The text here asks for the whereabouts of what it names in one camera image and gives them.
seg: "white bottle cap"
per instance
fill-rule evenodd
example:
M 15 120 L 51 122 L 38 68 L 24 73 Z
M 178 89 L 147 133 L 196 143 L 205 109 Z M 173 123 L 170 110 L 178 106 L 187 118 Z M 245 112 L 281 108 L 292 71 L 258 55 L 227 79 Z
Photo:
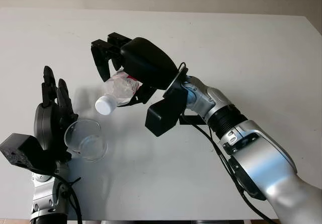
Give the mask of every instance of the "white bottle cap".
M 96 103 L 96 110 L 102 115 L 109 115 L 116 108 L 117 101 L 112 95 L 104 95 L 100 97 Z

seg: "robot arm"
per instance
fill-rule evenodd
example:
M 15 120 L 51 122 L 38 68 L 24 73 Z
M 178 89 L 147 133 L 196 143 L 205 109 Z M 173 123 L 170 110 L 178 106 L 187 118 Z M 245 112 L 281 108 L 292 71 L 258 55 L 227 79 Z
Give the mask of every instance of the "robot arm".
M 322 223 L 322 191 L 297 176 L 288 153 L 218 89 L 187 77 L 187 108 L 204 118 L 230 155 L 229 164 L 248 194 L 268 200 L 283 224 Z
M 103 81 L 109 78 L 111 59 L 115 69 L 124 67 L 150 89 L 138 91 L 130 105 L 146 103 L 156 89 L 166 90 L 164 99 L 147 111 L 145 126 L 154 135 L 174 127 L 186 108 L 195 111 L 195 120 L 206 123 L 220 139 L 234 176 L 252 198 L 268 200 L 283 224 L 322 223 L 322 191 L 301 180 L 288 153 L 220 90 L 188 76 L 185 64 L 177 69 L 146 39 L 130 40 L 116 33 L 107 42 L 94 41 L 92 53 Z
M 35 137 L 13 133 L 0 144 L 0 151 L 12 165 L 33 172 L 35 191 L 30 223 L 67 223 L 70 195 L 76 206 L 79 204 L 70 184 L 65 181 L 71 155 L 66 151 L 63 136 L 78 115 L 72 110 L 65 81 L 60 79 L 57 88 L 48 66 L 44 68 L 42 96 L 43 101 L 36 110 Z

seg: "wire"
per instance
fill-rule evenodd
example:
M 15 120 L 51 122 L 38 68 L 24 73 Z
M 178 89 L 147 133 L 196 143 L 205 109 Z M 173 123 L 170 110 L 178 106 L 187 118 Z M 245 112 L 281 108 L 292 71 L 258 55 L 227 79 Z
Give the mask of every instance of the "wire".
M 276 222 L 274 222 L 273 220 L 271 220 L 269 217 L 267 217 L 266 215 L 264 215 L 261 211 L 259 211 L 256 207 L 253 206 L 253 204 L 251 204 L 251 202 L 247 199 L 247 197 L 244 194 L 244 188 L 239 184 L 236 176 L 234 175 L 234 172 L 231 168 L 231 166 L 228 163 L 228 160 L 226 159 L 225 155 L 222 153 L 222 151 L 220 150 L 220 148 L 217 146 L 217 144 L 215 143 L 215 141 L 212 138 L 212 133 L 211 133 L 211 128 L 209 127 L 209 131 L 210 131 L 210 136 L 204 131 L 202 130 L 199 126 L 197 126 L 196 124 L 190 122 L 186 116 L 185 116 L 185 111 L 182 112 L 181 114 L 182 118 L 189 123 L 190 125 L 192 125 L 193 127 L 195 127 L 197 130 L 199 130 L 213 145 L 216 153 L 219 156 L 220 161 L 222 162 L 222 164 L 224 165 L 226 171 L 228 172 L 229 176 L 231 177 L 232 181 L 234 182 L 238 192 L 240 193 L 242 199 L 244 200 L 244 202 L 250 207 L 250 209 L 252 209 L 257 215 L 259 215 L 262 219 L 264 219 L 265 221 L 267 221 L 269 224 L 277 224 Z
M 80 205 L 79 205 L 79 201 L 78 201 L 78 198 L 77 198 L 77 195 L 75 193 L 75 191 L 73 190 L 72 188 L 72 185 L 70 183 L 68 183 L 63 177 L 57 175 L 57 174 L 51 174 L 52 177 L 60 180 L 63 184 L 65 184 L 67 187 L 68 187 L 68 191 L 70 193 L 70 195 L 72 196 L 72 198 L 74 199 L 74 202 L 75 202 L 75 206 L 73 206 L 75 212 L 76 212 L 76 215 L 77 215 L 77 223 L 78 224 L 83 224 L 83 221 L 82 221 L 82 213 L 81 213 L 81 209 L 80 209 Z
M 70 184 L 63 177 L 61 177 L 61 176 L 59 176 L 59 175 L 57 175 L 55 173 L 48 173 L 48 172 L 39 171 L 39 170 L 32 170 L 32 172 L 34 172 L 36 174 L 40 174 L 40 175 L 49 175 L 49 176 L 52 176 L 52 177 L 58 179 L 64 185 L 67 186 L 68 192 L 69 192 L 70 196 L 72 196 L 72 198 L 73 198 L 73 200 L 75 202 L 75 205 L 72 204 L 72 207 L 74 208 L 74 210 L 76 212 L 76 215 L 77 215 L 77 224 L 83 224 L 82 212 L 81 212 L 81 209 L 80 209 L 79 201 L 78 201 L 78 198 L 77 198 L 77 195 L 76 195 L 75 191 L 72 188 L 72 184 L 74 184 L 75 182 L 77 182 L 78 180 L 80 180 L 80 177 L 77 178 L 75 181 L 73 181 L 72 184 Z
M 178 71 L 180 71 L 181 67 L 184 65 L 184 67 L 186 67 L 186 63 L 182 62 L 178 68 Z

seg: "table surface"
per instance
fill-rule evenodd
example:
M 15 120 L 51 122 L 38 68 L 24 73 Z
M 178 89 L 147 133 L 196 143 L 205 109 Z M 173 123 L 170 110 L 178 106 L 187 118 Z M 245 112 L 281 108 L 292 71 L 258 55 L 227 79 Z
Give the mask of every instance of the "table surface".
M 92 106 L 101 84 L 90 43 L 111 32 L 151 40 L 189 74 L 221 89 L 293 157 L 298 174 L 322 187 L 321 35 L 304 17 L 0 9 L 0 140 L 33 134 L 43 66 L 67 82 L 74 109 L 95 118 L 108 141 L 101 161 L 70 162 L 84 219 L 251 219 L 209 142 L 190 126 L 155 137 L 146 105 L 107 117 Z M 0 218 L 30 216 L 31 173 L 0 156 Z M 252 200 L 275 217 L 267 202 Z

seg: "clear plastic cup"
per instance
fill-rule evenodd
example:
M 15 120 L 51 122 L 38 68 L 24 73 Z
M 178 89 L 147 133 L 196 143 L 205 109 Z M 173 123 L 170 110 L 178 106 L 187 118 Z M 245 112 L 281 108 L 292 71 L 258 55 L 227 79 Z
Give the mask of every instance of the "clear plastic cup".
M 72 123 L 65 132 L 64 141 L 71 151 L 88 162 L 101 159 L 107 150 L 99 123 L 89 119 Z

